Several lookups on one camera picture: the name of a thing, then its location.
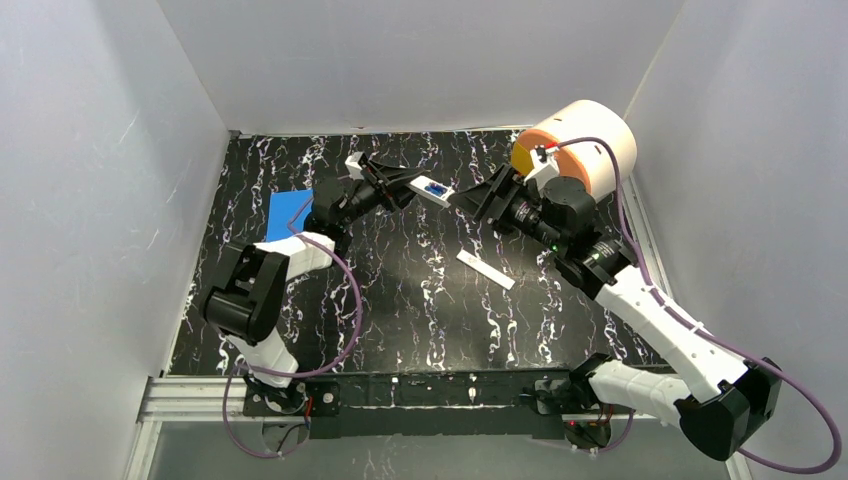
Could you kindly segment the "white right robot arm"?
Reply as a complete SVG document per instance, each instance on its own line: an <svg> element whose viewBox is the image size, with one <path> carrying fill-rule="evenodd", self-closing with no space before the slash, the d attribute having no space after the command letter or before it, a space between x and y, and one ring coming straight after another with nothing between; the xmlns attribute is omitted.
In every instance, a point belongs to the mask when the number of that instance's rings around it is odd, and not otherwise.
<svg viewBox="0 0 848 480"><path fill-rule="evenodd" d="M780 379L672 317L645 285L632 250L595 227L596 201L580 180L556 176L538 186L503 165L449 202L500 234L519 231L549 248L569 284L623 320L674 371L655 374L594 354L567 380L539 388L538 400L642 411L677 426L701 453L720 461L773 414Z"/></svg>

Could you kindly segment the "white remote control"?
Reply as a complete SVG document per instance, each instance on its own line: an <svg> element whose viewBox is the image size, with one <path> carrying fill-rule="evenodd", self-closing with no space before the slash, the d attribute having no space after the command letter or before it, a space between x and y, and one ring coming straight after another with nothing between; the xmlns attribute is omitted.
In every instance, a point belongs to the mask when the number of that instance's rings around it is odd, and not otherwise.
<svg viewBox="0 0 848 480"><path fill-rule="evenodd" d="M408 184L408 187L421 198L433 202L441 208L449 208L451 206L449 198L454 193L454 190L450 186L420 175L414 178Z"/></svg>

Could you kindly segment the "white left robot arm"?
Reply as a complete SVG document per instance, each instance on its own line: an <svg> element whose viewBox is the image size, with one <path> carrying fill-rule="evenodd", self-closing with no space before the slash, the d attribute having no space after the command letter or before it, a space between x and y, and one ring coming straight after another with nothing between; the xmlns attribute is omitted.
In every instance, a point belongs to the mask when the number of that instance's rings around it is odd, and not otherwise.
<svg viewBox="0 0 848 480"><path fill-rule="evenodd" d="M261 383L286 389L336 367L358 341L364 306L361 288L345 260L349 227L376 208L405 208L415 197L412 182L424 169L385 165L362 153L351 156L350 184L337 177L316 182L305 203L308 214L301 231L272 242L228 243L214 280L201 302L201 316L219 330L243 357ZM337 266L353 288L354 331L343 351L328 364L302 371L277 325L288 283L317 270Z"/></svg>

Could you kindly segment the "white remote battery cover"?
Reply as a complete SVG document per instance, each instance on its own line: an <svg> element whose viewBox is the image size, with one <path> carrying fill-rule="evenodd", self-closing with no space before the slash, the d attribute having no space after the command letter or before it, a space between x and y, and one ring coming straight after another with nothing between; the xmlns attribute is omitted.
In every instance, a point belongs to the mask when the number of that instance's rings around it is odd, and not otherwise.
<svg viewBox="0 0 848 480"><path fill-rule="evenodd" d="M512 278L502 273L500 270L495 269L493 266L489 265L481 258L465 250L460 250L456 255L456 259L463 263L465 266L471 268L480 275L496 283L504 290L511 290L515 284L515 281Z"/></svg>

